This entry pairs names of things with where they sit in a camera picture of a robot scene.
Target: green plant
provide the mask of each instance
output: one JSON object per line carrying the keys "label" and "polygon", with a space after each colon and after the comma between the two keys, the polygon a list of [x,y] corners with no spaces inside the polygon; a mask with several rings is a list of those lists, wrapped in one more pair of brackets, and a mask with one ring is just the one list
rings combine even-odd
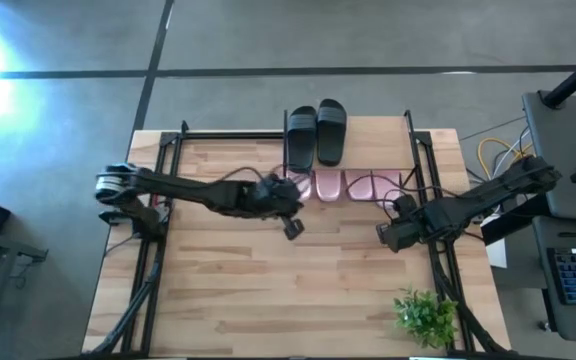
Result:
{"label": "green plant", "polygon": [[413,291],[412,287],[401,290],[406,296],[403,300],[395,299],[396,325],[405,328],[424,348],[439,348],[450,343],[457,330],[452,326],[457,303],[449,299],[437,302],[437,295],[430,291]]}

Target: concrete floor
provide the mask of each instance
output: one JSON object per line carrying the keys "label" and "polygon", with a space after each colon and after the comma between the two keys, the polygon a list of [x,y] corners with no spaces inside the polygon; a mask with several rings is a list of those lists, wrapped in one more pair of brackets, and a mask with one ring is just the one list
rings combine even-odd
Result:
{"label": "concrete floor", "polygon": [[[146,69],[164,0],[0,0],[0,71]],[[576,0],[177,1],[161,69],[576,64]],[[411,109],[461,136],[522,115],[523,92],[566,73],[159,79],[144,127],[279,128],[281,111],[341,101],[350,114]],[[125,158],[143,79],[0,80],[0,205],[8,231],[50,249],[0,310],[0,359],[78,353],[108,229],[94,175]],[[462,142],[514,142],[518,121]],[[486,151],[490,158],[497,149]],[[499,288],[513,348],[576,358],[545,334],[539,293]]]}

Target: pink slipper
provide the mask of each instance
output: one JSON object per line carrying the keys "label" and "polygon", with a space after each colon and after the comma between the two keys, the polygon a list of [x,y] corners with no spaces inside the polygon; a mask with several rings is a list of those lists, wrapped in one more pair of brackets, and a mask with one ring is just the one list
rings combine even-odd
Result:
{"label": "pink slipper", "polygon": [[341,171],[316,170],[317,195],[321,201],[335,201],[341,193]]}
{"label": "pink slipper", "polygon": [[299,201],[305,201],[310,199],[312,181],[309,175],[297,174],[292,171],[286,171],[286,176],[289,179],[297,182],[297,188],[299,189],[299,192],[301,192],[301,197],[299,198]]}
{"label": "pink slipper", "polygon": [[[399,184],[399,171],[397,170],[376,170],[372,172],[373,175],[383,176],[392,180],[395,184]],[[373,177],[373,184],[375,187],[375,199],[395,200],[401,195],[399,188],[395,187],[389,181]],[[377,201],[377,206],[392,209],[392,203],[387,201]]]}
{"label": "pink slipper", "polygon": [[370,175],[370,171],[362,170],[346,170],[344,171],[346,177],[346,186],[350,186],[348,189],[348,196],[352,200],[370,200],[372,199],[373,189],[372,180],[370,177],[365,177],[360,180],[360,177]]}

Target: wooden table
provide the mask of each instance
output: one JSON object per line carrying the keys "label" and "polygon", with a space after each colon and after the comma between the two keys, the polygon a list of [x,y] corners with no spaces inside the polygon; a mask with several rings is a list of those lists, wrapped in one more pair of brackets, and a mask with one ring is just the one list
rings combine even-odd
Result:
{"label": "wooden table", "polygon": [[[455,192],[469,189],[456,131],[429,131],[442,185]],[[136,132],[129,161],[153,168],[160,133]],[[213,180],[240,166],[263,172],[281,162],[280,140],[185,140],[179,176]],[[279,221],[227,218],[177,201],[151,356],[443,353],[421,349],[394,326],[392,303],[401,288],[434,290],[427,246],[393,254],[377,239],[375,224],[386,217],[375,204],[313,198],[298,214],[306,231],[294,242],[285,239]],[[128,227],[113,229],[108,246],[129,235]],[[105,258],[84,350],[99,344],[125,310],[138,247],[138,241],[129,242]],[[484,244],[463,236],[455,249],[468,305],[493,338],[509,348]],[[459,348],[459,334],[456,339]]]}

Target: black slide sandal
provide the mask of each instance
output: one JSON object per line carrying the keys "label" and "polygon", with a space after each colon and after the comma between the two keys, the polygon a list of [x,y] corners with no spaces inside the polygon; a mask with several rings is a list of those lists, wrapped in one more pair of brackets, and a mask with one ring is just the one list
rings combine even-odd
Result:
{"label": "black slide sandal", "polygon": [[310,173],[317,141],[317,110],[301,106],[290,114],[286,130],[288,170]]}
{"label": "black slide sandal", "polygon": [[317,116],[317,158],[327,166],[337,166],[344,153],[348,116],[340,103],[324,99]]}

